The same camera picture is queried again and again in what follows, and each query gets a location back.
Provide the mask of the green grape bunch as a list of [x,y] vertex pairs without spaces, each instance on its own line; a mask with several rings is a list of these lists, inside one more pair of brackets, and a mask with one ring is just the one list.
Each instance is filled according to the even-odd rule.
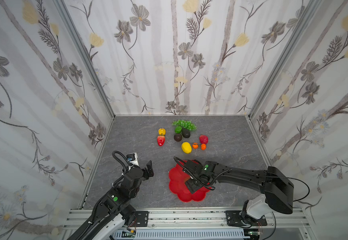
[[172,122],[173,126],[180,126],[182,128],[188,129],[189,131],[196,131],[197,126],[192,121],[177,120]]

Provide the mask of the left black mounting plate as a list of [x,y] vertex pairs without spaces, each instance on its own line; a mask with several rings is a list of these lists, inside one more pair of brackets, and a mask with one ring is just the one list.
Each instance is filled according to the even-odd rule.
[[149,211],[136,211],[126,221],[128,228],[147,227],[149,220]]

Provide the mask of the green lime fruit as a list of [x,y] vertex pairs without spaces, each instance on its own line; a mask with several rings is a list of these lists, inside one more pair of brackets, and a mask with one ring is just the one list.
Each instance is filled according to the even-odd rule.
[[176,134],[182,134],[182,127],[181,126],[176,126],[176,128],[175,128],[175,133]]

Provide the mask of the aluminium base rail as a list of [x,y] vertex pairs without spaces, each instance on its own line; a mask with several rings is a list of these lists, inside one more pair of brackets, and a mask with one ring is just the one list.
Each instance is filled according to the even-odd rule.
[[[213,207],[213,208],[152,208],[149,211],[147,227],[135,230],[161,229],[241,229],[229,227],[226,211],[238,211],[241,207]],[[242,229],[246,236],[258,232],[259,239],[267,240],[314,240],[312,231],[304,212],[295,208],[293,214],[280,213],[265,215],[267,226]]]

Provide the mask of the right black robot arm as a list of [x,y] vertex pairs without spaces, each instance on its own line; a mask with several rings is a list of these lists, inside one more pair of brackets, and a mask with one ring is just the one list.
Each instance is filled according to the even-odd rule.
[[182,171],[190,176],[185,182],[194,194],[201,188],[214,190],[214,184],[231,184],[260,193],[258,197],[247,200],[241,211],[243,220],[259,220],[271,212],[284,215],[293,213],[294,184],[277,168],[269,166],[266,170],[245,170],[207,161],[179,161]]

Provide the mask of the dark red pomegranate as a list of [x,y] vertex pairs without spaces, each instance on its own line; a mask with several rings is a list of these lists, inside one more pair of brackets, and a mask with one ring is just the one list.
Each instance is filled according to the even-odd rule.
[[207,145],[209,142],[209,138],[206,135],[200,135],[199,140],[202,145]]

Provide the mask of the black mounting plate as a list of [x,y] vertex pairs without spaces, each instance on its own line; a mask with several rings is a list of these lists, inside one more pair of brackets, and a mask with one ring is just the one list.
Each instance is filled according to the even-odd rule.
[[251,217],[242,217],[242,211],[226,211],[226,220],[229,227],[239,227],[248,229],[251,227],[263,227],[267,226],[265,216],[260,217],[256,220]]
[[136,211],[126,221],[128,228],[147,227],[149,220],[149,211]]

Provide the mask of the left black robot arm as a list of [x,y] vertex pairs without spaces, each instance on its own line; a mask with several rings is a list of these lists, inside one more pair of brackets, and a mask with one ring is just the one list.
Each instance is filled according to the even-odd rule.
[[131,200],[137,196],[143,181],[154,176],[152,162],[145,168],[130,167],[93,207],[88,219],[69,237],[70,240],[109,240],[124,225],[136,220]]

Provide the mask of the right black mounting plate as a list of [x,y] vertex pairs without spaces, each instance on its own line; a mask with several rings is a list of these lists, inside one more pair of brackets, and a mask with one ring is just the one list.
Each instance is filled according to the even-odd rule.
[[226,211],[226,220],[229,227],[239,227],[248,229],[251,227],[263,227],[267,226],[265,216],[260,217],[256,220],[251,217],[242,217],[242,211]]

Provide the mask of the plain orange tangerine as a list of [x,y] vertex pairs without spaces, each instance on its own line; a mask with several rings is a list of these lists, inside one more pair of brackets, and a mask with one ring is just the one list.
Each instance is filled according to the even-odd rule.
[[204,151],[207,149],[207,145],[206,144],[201,144],[201,149]]

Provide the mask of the dark avocado upper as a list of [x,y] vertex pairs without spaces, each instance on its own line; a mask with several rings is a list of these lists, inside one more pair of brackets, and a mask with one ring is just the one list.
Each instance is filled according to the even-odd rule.
[[191,136],[191,131],[189,129],[182,128],[182,136],[188,139]]

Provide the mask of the red flower-shaped fruit bowl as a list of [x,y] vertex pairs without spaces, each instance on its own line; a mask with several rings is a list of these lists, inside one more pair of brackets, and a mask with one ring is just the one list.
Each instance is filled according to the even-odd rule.
[[190,180],[191,177],[183,172],[182,167],[178,164],[172,168],[169,172],[169,189],[173,194],[176,194],[179,200],[184,203],[188,203],[191,201],[201,202],[205,199],[207,193],[210,190],[207,190],[205,187],[197,190],[194,194],[192,194],[189,189],[186,187],[185,182]]

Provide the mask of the yellow lemon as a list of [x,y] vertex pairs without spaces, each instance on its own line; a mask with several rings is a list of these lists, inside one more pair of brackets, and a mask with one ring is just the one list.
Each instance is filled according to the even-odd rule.
[[185,154],[190,154],[192,152],[192,149],[193,149],[192,145],[188,142],[183,142],[181,145],[181,148]]

